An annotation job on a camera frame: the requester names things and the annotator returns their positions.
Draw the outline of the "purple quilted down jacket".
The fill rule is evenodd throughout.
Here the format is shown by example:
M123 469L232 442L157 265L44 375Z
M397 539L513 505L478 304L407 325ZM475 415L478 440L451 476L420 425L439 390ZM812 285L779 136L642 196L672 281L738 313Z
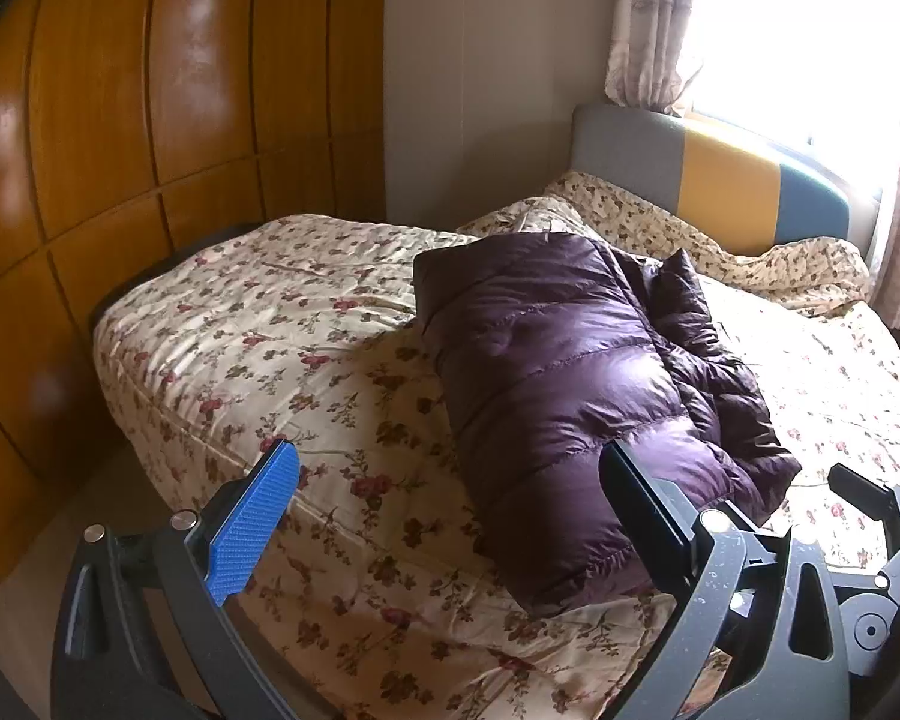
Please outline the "purple quilted down jacket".
M645 583L600 488L608 442L692 504L728 500L756 522L798 475L685 252L504 234L427 250L413 284L482 550L533 616Z

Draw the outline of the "small-floral pillow bedding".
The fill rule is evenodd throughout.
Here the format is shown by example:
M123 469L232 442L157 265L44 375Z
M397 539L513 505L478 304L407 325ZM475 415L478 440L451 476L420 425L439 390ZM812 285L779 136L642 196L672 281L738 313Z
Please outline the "small-floral pillow bedding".
M732 254L673 213L585 172L567 172L541 195L491 211L460 231L478 238L575 232L656 260L683 249L704 277L810 317L837 316L870 298L870 271L859 249L844 239L811 238L775 244L764 254Z

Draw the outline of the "floral cream bed quilt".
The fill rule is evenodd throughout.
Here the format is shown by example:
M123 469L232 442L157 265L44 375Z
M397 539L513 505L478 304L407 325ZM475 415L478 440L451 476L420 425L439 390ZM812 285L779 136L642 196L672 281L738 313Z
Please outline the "floral cream bed quilt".
M592 718L650 649L666 598L528 616L476 550L411 265L452 236L287 216L193 255L103 316L95 366L160 495L198 507L276 440L301 486L238 598L258 635L349 718ZM701 277L802 469L775 530L837 566L880 528L827 470L900 484L900 351L865 304L810 317Z

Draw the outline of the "grey yellow teal headboard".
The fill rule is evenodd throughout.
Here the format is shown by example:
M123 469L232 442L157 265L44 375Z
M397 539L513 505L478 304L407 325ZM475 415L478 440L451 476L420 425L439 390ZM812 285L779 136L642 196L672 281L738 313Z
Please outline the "grey yellow teal headboard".
M850 203L831 182L782 154L747 149L671 115L578 106L569 167L660 206L733 254L850 238Z

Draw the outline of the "window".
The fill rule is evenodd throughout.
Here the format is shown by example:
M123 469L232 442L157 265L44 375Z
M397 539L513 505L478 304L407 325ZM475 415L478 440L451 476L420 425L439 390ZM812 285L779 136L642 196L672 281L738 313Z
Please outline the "window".
M900 0L692 0L679 105L886 192L900 161Z

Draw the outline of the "wooden wardrobe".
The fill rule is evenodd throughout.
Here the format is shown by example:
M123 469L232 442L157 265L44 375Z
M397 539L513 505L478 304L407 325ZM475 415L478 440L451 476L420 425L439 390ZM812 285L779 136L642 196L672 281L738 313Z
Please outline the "wooden wardrobe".
M385 0L9 0L0 583L112 442L91 317L217 232L385 216Z

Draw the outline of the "pink curtain left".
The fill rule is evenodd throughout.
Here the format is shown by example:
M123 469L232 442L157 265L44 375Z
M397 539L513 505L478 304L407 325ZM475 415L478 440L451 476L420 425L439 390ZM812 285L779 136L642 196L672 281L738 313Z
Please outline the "pink curtain left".
M671 112L686 83L678 60L692 0L616 0L605 94L629 109Z

